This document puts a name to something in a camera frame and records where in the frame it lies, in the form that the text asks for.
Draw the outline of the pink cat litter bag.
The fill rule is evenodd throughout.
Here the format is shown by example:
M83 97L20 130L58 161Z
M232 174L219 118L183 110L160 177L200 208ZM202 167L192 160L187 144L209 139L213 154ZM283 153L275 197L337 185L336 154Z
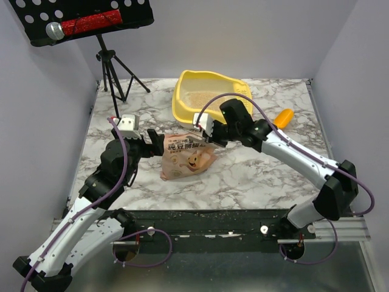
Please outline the pink cat litter bag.
M198 175L216 158L213 148L194 141L189 134L166 134L160 178L166 181Z

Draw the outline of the orange plastic scoop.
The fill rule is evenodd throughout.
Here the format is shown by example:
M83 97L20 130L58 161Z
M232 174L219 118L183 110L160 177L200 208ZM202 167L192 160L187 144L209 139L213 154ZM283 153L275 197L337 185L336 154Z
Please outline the orange plastic scoop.
M285 129L294 117L294 111L292 109L284 109L275 119L274 125L278 129Z

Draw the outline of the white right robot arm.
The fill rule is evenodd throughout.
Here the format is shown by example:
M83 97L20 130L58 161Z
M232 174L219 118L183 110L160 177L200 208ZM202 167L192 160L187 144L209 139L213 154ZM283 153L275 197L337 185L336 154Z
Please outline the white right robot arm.
M225 147L239 141L245 147L264 153L293 168L318 188L317 196L292 206L275 229L294 238L309 223L328 219L337 221L358 194L355 165L320 156L287 137L266 119L253 120L243 102L230 99L221 104L224 123L206 113L195 114L193 125L208 143Z

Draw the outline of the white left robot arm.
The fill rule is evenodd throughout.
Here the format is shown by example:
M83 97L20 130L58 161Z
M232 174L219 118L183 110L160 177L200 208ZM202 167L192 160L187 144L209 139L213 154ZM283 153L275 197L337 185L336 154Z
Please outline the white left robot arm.
M23 287L31 283L36 291L66 291L76 272L104 246L134 235L129 213L119 209L109 214L108 209L131 185L142 158L163 155L164 136L152 129L147 132L151 143L133 130L112 129L115 138L66 216L36 251L14 261Z

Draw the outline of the beige cat litter pile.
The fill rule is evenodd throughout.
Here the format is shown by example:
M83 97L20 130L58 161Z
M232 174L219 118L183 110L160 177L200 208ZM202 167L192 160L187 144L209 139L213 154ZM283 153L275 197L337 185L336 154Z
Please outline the beige cat litter pile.
M186 106L193 109L203 109L203 107L214 97L217 96L215 92L206 92L206 91L198 91L198 92L189 92L183 96L182 101ZM228 100L227 97L221 97L215 100L211 105L207 107L208 110L218 111L219 106Z

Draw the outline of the yellow litter box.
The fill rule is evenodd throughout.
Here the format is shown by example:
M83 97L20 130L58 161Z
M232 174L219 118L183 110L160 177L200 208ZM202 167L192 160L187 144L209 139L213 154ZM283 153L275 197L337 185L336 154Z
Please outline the yellow litter box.
M194 114L199 113L212 98L227 93L227 96L214 101L205 111L212 118L225 122L219 106L232 99L233 92L252 98L249 85L242 80L212 71L184 70L173 91L173 117L182 127L192 128Z

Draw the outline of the red silver microphone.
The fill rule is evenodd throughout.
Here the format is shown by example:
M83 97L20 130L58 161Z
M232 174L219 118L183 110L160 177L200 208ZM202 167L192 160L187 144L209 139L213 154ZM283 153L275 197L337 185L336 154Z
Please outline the red silver microphone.
M86 33L105 27L123 24L119 10L110 10L94 15L83 16L77 19L58 22L50 22L46 25L45 31L51 40L59 41L65 37Z

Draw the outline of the black music stand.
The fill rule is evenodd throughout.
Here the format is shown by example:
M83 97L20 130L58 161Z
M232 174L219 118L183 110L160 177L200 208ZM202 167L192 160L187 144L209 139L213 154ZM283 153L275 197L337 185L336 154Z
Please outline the black music stand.
M8 55L9 59L21 61L18 75L42 75L48 83L77 97L91 91L92 72L75 50L76 40L97 37L100 45L97 59L104 66L104 90L121 90L111 61L116 54L107 50L102 36L138 29L154 22L149 1L9 1L7 8L12 16L9 25L14 26L16 32L23 32L22 43L14 44ZM46 34L45 28L50 22L61 23L110 10L119 10L123 24L68 36L59 41L51 40Z

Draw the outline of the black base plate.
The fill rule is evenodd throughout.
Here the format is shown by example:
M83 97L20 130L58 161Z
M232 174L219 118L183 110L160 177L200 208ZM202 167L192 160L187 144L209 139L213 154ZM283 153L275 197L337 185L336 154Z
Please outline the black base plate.
M309 223L294 234L280 234L275 227L284 209L256 210L125 210L134 220L122 235L156 228L164 234L139 235L142 253L161 254L172 241L176 253L278 252L283 245L289 257L299 258L310 243L361 242L369 239L363 218L342 217ZM120 249L135 246L135 239L112 243Z

